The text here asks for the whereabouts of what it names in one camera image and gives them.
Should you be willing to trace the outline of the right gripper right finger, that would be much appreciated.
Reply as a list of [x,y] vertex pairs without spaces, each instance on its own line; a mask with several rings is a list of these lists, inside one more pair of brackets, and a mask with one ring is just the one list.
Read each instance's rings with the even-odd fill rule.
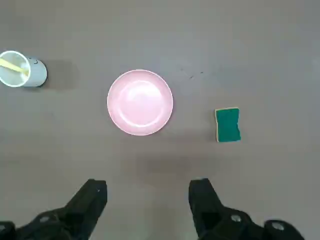
[[199,240],[303,240],[290,223],[271,219],[263,226],[244,211],[224,206],[207,178],[191,180],[188,201]]

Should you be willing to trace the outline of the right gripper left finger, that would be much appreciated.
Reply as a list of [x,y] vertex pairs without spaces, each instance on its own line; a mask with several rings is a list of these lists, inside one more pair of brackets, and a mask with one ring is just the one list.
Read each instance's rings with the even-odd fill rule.
[[0,222],[2,240],[88,240],[108,202],[107,183],[88,179],[61,208],[38,214],[31,222],[16,227]]

